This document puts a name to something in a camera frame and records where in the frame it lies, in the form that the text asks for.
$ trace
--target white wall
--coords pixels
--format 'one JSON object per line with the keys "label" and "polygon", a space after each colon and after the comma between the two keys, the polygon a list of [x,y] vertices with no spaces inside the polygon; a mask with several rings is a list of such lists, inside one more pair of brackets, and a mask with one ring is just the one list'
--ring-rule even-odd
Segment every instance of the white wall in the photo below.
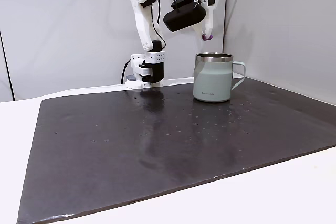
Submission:
{"label": "white wall", "polygon": [[224,51],[247,75],[336,104],[336,0],[227,0]]}
{"label": "white wall", "polygon": [[[191,28],[168,31],[162,19],[172,0],[162,0],[165,79],[192,76],[197,52],[222,51],[225,0],[217,1],[214,39],[204,43]],[[130,55],[143,52],[130,0],[0,0],[0,7],[3,43],[19,99],[119,84]],[[126,74],[131,74],[130,66]]]}
{"label": "white wall", "polygon": [[12,92],[9,86],[5,58],[2,51],[2,44],[0,41],[0,102],[8,102],[12,100]]}

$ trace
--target white table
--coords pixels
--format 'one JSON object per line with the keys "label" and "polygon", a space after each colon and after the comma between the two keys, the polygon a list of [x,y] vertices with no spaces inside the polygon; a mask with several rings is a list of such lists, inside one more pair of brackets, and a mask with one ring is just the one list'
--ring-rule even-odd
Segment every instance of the white table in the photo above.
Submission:
{"label": "white table", "polygon": [[[192,81],[192,78],[167,80],[164,85]],[[0,103],[0,223],[16,223],[41,101],[124,89],[124,85],[75,89]],[[61,223],[336,223],[335,201],[336,148],[332,148]]]}

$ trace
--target stainless steel rim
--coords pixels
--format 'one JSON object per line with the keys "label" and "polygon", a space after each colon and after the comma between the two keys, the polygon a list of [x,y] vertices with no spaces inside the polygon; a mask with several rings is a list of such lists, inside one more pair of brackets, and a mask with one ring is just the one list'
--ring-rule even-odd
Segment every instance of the stainless steel rim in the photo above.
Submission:
{"label": "stainless steel rim", "polygon": [[196,54],[196,60],[203,62],[230,62],[233,61],[233,56],[221,52],[203,52]]}

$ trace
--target black mat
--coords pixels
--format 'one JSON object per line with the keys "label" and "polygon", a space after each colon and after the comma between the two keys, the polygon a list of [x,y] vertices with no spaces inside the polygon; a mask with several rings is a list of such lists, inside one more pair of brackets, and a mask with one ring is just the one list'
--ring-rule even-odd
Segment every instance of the black mat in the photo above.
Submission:
{"label": "black mat", "polygon": [[334,106],[252,79],[226,103],[196,101],[192,89],[43,101],[18,223],[79,217],[336,144]]}

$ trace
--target gray mug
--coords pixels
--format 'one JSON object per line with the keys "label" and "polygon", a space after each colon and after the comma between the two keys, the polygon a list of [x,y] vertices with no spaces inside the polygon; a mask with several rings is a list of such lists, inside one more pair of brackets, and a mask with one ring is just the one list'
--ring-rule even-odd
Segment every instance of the gray mug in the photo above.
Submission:
{"label": "gray mug", "polygon": [[[232,88],[233,64],[244,66],[244,77]],[[233,89],[245,80],[243,62],[233,56],[217,52],[196,54],[194,70],[194,97],[204,102],[224,102],[230,99]]]}

